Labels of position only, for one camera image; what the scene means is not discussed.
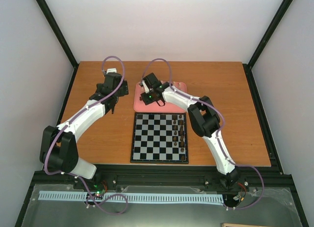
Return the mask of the pink plastic tray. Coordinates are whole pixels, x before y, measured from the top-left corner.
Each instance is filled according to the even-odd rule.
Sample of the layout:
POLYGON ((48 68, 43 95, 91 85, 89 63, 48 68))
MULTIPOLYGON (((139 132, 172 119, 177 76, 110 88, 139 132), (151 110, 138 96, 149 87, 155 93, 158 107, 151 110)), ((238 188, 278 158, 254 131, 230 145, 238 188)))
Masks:
POLYGON ((163 103, 161 100, 158 102, 153 102, 152 104, 145 105, 144 102, 140 99, 141 94, 145 92, 144 87, 140 86, 140 82, 138 82, 135 86, 134 93, 134 104, 133 108, 136 112, 139 113, 184 113, 185 110, 180 107, 171 104, 171 103, 163 103))

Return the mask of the black aluminium frame rail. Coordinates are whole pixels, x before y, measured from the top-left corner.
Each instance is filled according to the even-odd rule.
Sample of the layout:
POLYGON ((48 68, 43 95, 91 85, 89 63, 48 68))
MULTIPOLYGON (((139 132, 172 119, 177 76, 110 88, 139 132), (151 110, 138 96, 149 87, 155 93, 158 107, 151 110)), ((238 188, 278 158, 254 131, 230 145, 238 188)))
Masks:
POLYGON ((249 188, 288 188, 296 191, 291 175, 281 173, 277 168, 259 167, 239 168, 240 179, 225 189, 214 167, 194 166, 145 166, 145 165, 98 165, 96 176, 87 180, 88 187, 107 186, 109 190, 119 191, 127 186, 178 186, 198 188, 206 192, 231 194, 240 191, 240 183, 248 182, 249 188))

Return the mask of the black and white chessboard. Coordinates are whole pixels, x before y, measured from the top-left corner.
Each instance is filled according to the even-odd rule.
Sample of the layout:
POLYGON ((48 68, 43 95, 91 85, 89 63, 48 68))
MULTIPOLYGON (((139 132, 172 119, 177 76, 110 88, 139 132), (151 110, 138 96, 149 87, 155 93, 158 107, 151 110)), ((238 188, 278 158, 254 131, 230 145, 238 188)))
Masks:
POLYGON ((188 164, 186 113, 135 113, 130 162, 188 164), (173 115, 177 116, 177 130, 173 129, 173 115), (180 120, 184 122, 184 152, 180 147, 180 120))

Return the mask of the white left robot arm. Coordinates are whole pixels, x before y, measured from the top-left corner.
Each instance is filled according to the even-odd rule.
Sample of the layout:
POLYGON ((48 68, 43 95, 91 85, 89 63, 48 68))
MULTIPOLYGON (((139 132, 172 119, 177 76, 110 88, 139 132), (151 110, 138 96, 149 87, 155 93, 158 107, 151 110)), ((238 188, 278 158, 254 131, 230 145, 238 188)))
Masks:
POLYGON ((79 157, 77 142, 94 122, 114 112, 120 97, 128 95, 128 83, 115 68, 104 71, 105 80, 96 85, 96 91, 71 118, 43 131, 40 161, 48 175, 69 173, 85 178, 91 189, 101 186, 102 176, 96 166, 79 157))

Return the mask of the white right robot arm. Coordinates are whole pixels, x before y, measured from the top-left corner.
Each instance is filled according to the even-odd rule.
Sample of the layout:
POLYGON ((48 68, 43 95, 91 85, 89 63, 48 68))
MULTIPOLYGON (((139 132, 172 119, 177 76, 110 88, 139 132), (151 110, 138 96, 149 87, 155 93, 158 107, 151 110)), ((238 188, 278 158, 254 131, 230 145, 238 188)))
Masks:
POLYGON ((239 172, 222 138, 222 116, 211 100, 207 96, 189 95, 170 82, 162 83, 153 73, 142 78, 140 86, 144 88, 141 98, 145 105, 162 101, 188 113, 192 130, 205 141, 214 157, 221 186, 231 189, 239 179, 239 172))

